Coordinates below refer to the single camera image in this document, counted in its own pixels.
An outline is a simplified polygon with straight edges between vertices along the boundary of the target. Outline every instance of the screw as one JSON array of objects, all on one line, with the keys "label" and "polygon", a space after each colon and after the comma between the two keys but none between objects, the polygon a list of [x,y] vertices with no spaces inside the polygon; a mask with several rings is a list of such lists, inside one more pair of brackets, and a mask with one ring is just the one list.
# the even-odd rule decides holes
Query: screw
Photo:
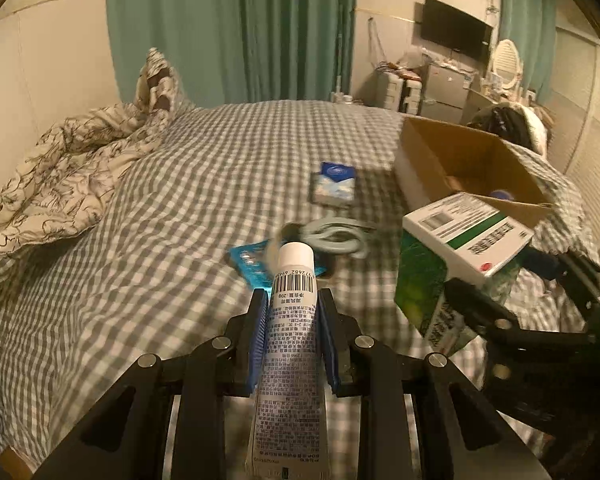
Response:
[{"label": "screw", "polygon": [[503,381],[506,381],[511,377],[511,370],[508,366],[496,364],[493,365],[493,369],[491,370],[494,377],[497,377]]},{"label": "screw", "polygon": [[371,348],[374,343],[374,339],[368,335],[359,335],[356,338],[356,346],[359,348]]},{"label": "screw", "polygon": [[436,368],[444,368],[446,366],[446,357],[442,354],[431,354],[429,356],[429,364]]},{"label": "screw", "polygon": [[211,346],[216,350],[224,350],[231,346],[231,340],[228,337],[224,337],[221,335],[220,337],[216,337],[212,342]]},{"label": "screw", "polygon": [[509,330],[511,328],[511,322],[503,317],[496,319],[493,324],[501,330]]},{"label": "screw", "polygon": [[151,368],[158,361],[158,358],[154,354],[142,354],[138,358],[138,366],[141,368]]}]

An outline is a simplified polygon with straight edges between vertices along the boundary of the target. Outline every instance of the television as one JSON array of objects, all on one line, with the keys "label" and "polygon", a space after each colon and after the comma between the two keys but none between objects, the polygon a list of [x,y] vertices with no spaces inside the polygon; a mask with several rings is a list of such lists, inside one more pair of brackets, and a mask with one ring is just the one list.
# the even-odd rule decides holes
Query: television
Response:
[{"label": "television", "polygon": [[492,30],[485,22],[443,2],[424,2],[420,25],[423,40],[487,63]]}]

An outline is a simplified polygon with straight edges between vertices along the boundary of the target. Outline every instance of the bed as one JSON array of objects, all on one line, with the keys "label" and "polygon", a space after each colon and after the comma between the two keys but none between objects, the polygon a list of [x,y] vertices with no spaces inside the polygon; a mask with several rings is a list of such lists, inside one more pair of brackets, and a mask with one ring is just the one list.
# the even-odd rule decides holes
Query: bed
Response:
[{"label": "bed", "polygon": [[[163,93],[173,95],[164,70],[150,66],[145,80],[155,76],[154,86],[159,82]],[[142,92],[147,89],[139,85]],[[140,150],[101,194],[107,201],[99,213],[85,216],[75,232],[59,228],[61,235],[3,259],[0,450],[11,446],[32,467],[138,356],[186,354],[246,310],[251,291],[226,252],[264,240],[286,222],[324,216],[323,206],[308,201],[310,174],[323,160],[356,167],[349,215],[386,233],[365,260],[342,261],[331,284],[339,309],[397,352],[422,357],[429,351],[393,301],[407,211],[392,173],[403,115],[326,102],[204,109],[182,100],[176,113],[174,101],[164,106],[160,92],[149,94],[152,105],[142,111],[149,122],[163,110],[155,120],[159,145]],[[154,139],[144,134],[141,140],[145,146]],[[539,156],[511,148],[556,205],[537,227],[534,244],[552,252],[573,248],[596,259],[573,184]],[[582,325],[561,290],[524,270],[507,306],[525,328]],[[484,342],[476,338],[452,360],[479,382]],[[355,478],[359,403],[330,393],[327,399],[332,476]],[[252,413],[253,399],[228,403],[230,478],[244,476]],[[532,436],[516,429],[527,440]]]}]

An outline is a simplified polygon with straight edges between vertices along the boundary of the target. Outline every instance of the tube cap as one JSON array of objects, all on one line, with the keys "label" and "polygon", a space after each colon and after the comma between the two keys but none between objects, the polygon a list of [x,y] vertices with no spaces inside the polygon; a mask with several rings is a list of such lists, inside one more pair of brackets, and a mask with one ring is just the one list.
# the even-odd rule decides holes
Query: tube cap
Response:
[{"label": "tube cap", "polygon": [[314,250],[301,242],[289,242],[280,247],[278,253],[278,272],[288,266],[300,265],[314,269]]}]

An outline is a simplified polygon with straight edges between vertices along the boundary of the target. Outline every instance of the barcode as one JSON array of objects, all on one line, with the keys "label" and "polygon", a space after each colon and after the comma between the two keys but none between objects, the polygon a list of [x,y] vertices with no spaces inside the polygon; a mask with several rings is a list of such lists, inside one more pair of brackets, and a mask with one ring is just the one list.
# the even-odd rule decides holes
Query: barcode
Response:
[{"label": "barcode", "polygon": [[305,274],[279,274],[273,282],[272,294],[297,290],[300,292],[313,292],[314,280]]},{"label": "barcode", "polygon": [[453,218],[446,214],[445,212],[436,213],[435,215],[431,215],[424,220],[421,220],[420,223],[424,225],[429,231],[434,231],[435,229],[442,227],[443,225],[451,222]]}]

